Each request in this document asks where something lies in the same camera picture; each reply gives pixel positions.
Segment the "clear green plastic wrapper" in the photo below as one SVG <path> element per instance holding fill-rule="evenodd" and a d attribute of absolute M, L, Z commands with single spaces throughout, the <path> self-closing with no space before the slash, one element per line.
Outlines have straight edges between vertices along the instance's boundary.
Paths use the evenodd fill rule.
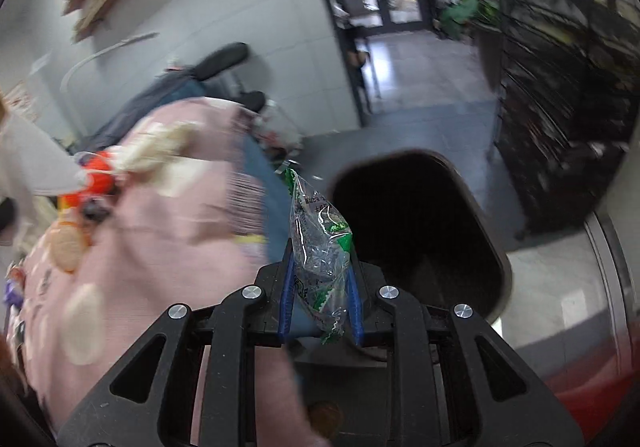
<path fill-rule="evenodd" d="M 294 290 L 324 341 L 344 333 L 352 230 L 335 206 L 299 173 L 284 172 L 291 195 Z"/>

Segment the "dark brown trash bin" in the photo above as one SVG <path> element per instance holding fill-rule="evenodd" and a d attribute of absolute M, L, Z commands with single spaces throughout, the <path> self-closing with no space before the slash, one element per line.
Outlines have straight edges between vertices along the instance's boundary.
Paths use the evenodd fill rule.
<path fill-rule="evenodd" d="M 497 233 L 441 154 L 406 149 L 345 167 L 328 189 L 363 263 L 421 303 L 465 303 L 488 323 L 506 308 L 512 268 Z"/>

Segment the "blue bed sheet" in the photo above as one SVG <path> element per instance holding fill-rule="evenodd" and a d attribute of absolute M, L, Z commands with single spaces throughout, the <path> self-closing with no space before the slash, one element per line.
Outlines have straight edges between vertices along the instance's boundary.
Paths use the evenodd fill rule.
<path fill-rule="evenodd" d="M 280 175 L 258 142 L 250 135 L 243 137 L 244 172 L 262 186 L 262 227 L 267 241 L 267 263 L 278 263 L 290 237 L 291 196 Z"/>

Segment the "pink dotted bed blanket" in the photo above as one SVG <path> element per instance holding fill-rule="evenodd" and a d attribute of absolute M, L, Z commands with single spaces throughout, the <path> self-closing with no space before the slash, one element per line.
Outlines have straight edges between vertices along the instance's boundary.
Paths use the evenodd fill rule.
<path fill-rule="evenodd" d="M 48 237 L 26 259 L 26 379 L 54 431 L 169 306 L 217 304 L 268 264 L 264 192 L 244 172 L 250 111 L 214 98 L 169 103 L 112 155 L 139 125 L 178 121 L 198 123 L 190 144 L 152 172 L 123 173 L 73 274 L 54 265 Z"/>

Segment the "white plastic bag on floor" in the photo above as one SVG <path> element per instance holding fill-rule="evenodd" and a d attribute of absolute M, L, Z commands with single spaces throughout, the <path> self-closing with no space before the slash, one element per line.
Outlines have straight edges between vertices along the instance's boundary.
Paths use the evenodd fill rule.
<path fill-rule="evenodd" d="M 303 133 L 279 103 L 268 99 L 254 120 L 253 134 L 264 149 L 285 155 L 303 149 Z"/>

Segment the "black office chair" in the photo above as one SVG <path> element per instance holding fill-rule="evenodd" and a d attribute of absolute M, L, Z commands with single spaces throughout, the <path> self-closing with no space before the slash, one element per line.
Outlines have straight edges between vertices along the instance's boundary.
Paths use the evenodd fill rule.
<path fill-rule="evenodd" d="M 250 46 L 234 42 L 218 48 L 195 66 L 191 74 L 203 84 L 209 97 L 232 100 L 254 113 L 266 107 L 267 97 L 259 90 L 248 90 L 236 69 L 250 58 Z"/>

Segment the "grey clothes on chair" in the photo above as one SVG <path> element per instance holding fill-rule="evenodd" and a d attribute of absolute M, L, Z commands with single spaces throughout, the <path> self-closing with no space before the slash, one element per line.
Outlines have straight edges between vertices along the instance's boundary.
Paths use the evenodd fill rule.
<path fill-rule="evenodd" d="M 97 152 L 118 144 L 138 122 L 153 110 L 178 100 L 203 97 L 205 88 L 188 70 L 172 71 L 126 102 L 96 133 L 81 139 L 77 151 Z"/>

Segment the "red cabinet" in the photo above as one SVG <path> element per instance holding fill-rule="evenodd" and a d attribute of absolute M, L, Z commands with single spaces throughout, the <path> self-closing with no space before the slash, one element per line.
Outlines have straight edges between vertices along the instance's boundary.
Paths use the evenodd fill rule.
<path fill-rule="evenodd" d="M 639 444 L 639 323 L 631 323 L 626 339 L 629 353 L 607 339 L 544 380 L 587 446 Z"/>

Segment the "white floor lamp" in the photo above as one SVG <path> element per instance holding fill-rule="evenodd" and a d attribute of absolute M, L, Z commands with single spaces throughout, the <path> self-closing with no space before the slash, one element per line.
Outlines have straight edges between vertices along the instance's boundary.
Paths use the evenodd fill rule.
<path fill-rule="evenodd" d="M 66 95 L 68 93 L 68 85 L 70 85 L 70 80 L 72 79 L 72 77 L 89 62 L 93 62 L 94 60 L 104 57 L 106 55 L 109 55 L 114 51 L 118 51 L 119 49 L 132 46 L 137 43 L 145 42 L 146 40 L 152 40 L 153 38 L 157 38 L 159 36 L 160 36 L 160 32 L 154 31 L 154 32 L 146 32 L 146 33 L 134 35 L 132 37 L 124 38 L 123 40 L 120 40 L 118 43 L 112 46 L 108 46 L 107 48 L 97 51 L 95 54 L 80 60 L 78 63 L 74 64 L 63 76 L 60 84 L 60 93 L 62 95 Z"/>

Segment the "black metal rack shelf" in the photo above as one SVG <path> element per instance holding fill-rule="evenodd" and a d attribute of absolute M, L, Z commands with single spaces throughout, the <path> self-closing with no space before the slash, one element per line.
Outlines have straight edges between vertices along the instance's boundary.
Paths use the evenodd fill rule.
<path fill-rule="evenodd" d="M 582 225 L 629 150 L 639 115 L 639 23 L 597 0 L 498 0 L 495 146 L 524 235 Z"/>

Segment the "green potted plant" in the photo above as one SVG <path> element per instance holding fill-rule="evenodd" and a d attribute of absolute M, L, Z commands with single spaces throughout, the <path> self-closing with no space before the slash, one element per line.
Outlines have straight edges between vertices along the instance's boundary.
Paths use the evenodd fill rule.
<path fill-rule="evenodd" d="M 442 34 L 453 40 L 460 40 L 463 31 L 472 25 L 498 30 L 498 0 L 458 0 L 446 7 L 439 16 Z"/>

